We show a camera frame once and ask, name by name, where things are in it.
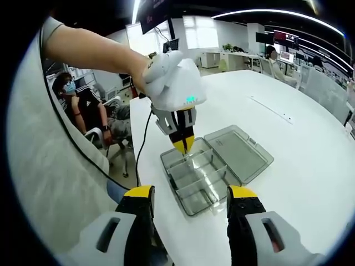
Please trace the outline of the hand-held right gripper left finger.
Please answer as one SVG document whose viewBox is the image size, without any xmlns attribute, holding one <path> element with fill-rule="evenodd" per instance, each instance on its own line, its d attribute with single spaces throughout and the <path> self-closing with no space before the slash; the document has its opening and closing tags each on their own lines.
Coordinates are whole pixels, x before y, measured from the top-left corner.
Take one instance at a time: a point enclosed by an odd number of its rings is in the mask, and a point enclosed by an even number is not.
<svg viewBox="0 0 355 266">
<path fill-rule="evenodd" d="M 153 185 L 134 187 L 113 212 L 85 227 L 74 247 L 76 265 L 150 265 Z"/>
</svg>

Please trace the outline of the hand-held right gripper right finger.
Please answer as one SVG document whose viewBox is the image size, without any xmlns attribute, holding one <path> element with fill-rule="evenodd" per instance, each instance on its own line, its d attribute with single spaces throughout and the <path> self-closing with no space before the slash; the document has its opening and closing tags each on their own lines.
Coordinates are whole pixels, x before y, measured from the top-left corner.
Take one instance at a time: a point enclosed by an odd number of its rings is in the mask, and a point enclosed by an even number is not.
<svg viewBox="0 0 355 266">
<path fill-rule="evenodd" d="M 321 265 L 325 256 L 311 253 L 299 232 L 274 211 L 266 211 L 257 194 L 227 187 L 227 236 L 232 265 Z"/>
</svg>

